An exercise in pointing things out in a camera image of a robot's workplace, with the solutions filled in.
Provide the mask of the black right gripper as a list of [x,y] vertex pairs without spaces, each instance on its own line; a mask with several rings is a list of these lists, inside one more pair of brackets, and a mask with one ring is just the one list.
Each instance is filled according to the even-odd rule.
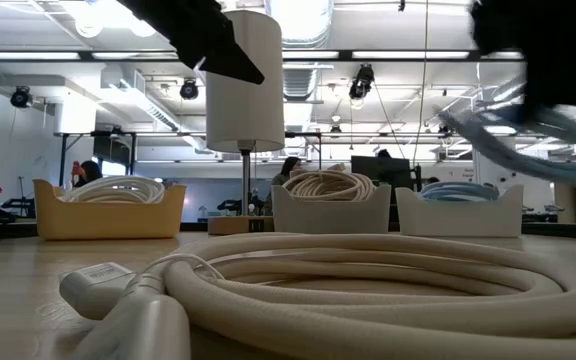
[[[576,52],[576,0],[473,0],[471,35],[483,54],[561,48]],[[530,54],[525,66],[522,116],[558,105],[576,106],[576,54],[549,59]]]

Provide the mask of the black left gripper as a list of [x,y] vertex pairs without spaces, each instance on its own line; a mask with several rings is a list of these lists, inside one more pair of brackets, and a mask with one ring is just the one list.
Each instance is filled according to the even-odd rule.
[[238,45],[216,0],[117,0],[163,35],[188,67],[262,84],[264,75]]

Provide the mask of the black ceiling spotlight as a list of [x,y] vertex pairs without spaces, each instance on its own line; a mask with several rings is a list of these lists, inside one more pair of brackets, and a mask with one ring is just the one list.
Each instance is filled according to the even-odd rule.
[[196,78],[185,78],[180,87],[179,95],[184,100],[194,100],[199,95]]
[[349,97],[352,100],[364,99],[371,91],[374,79],[372,65],[368,63],[361,64],[356,76],[352,80]]
[[10,98],[10,103],[15,108],[29,108],[32,106],[33,98],[30,88],[27,86],[17,86]]

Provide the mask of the white table lamp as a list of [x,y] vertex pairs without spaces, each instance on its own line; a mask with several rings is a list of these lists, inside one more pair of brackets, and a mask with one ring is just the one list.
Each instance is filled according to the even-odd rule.
[[254,152],[281,150],[285,145],[283,57],[280,25],[258,12],[230,11],[234,40],[244,55],[263,74],[261,84],[206,75],[207,147],[221,153],[238,153],[242,159],[240,216],[211,217],[208,233],[230,235],[262,231],[270,223],[248,215],[250,157]]

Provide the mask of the white ceiling light strip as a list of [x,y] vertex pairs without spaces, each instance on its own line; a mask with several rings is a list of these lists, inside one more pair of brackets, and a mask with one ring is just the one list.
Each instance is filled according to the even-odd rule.
[[325,61],[327,59],[337,59],[339,57],[338,51],[283,51],[282,52],[283,59],[285,61],[288,60],[295,60],[298,59],[302,60],[312,60],[312,61]]
[[354,51],[353,59],[442,60],[465,59],[469,51]]
[[99,60],[168,60],[176,59],[177,54],[171,51],[164,52],[93,52],[92,56]]

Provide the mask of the white cylindrical appliance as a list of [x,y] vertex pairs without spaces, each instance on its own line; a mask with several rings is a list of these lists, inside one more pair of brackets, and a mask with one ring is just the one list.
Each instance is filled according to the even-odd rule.
[[473,150],[472,154],[475,181],[477,183],[488,183],[495,187],[505,187],[516,176],[514,171],[496,164],[479,150]]

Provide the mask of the white plastic bin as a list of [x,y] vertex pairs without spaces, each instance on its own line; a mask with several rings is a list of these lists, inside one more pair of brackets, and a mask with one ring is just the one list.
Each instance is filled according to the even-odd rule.
[[408,188],[396,188],[400,232],[422,237],[521,235],[524,189],[513,185],[495,201],[422,200]]

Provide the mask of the black computer monitor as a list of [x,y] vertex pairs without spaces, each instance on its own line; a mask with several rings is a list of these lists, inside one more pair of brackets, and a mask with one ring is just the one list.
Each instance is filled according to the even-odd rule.
[[365,175],[373,181],[388,184],[393,188],[413,187],[411,167],[406,159],[352,156],[351,170],[353,173]]

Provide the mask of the grey plastic bin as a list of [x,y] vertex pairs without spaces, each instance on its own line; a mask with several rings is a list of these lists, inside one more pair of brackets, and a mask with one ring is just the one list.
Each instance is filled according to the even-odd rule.
[[379,186],[361,201],[297,200],[281,186],[272,188],[277,232],[304,234],[384,234],[388,232],[391,187]]

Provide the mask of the yellow plastic bin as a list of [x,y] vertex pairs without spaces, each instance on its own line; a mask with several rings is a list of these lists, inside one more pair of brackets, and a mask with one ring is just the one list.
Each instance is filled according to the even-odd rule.
[[108,177],[65,192],[35,179],[38,235],[45,240],[171,238],[186,187],[136,176]]

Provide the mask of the black overhead frame bar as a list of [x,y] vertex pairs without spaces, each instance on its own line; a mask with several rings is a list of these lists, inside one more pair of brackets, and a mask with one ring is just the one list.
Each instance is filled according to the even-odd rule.
[[[315,49],[306,50],[284,50],[284,51],[314,51]],[[157,50],[148,51],[0,51],[0,62],[177,62],[178,57],[174,60],[99,60],[92,56],[93,52],[164,52]],[[523,60],[519,52],[505,51],[493,53],[492,55],[480,55],[474,50],[469,50],[470,54],[465,59],[442,59],[442,60],[382,60],[382,59],[353,59],[351,50],[326,50],[338,51],[339,57],[337,59],[327,59],[325,61],[306,61],[302,59],[288,60],[285,62],[520,62]]]

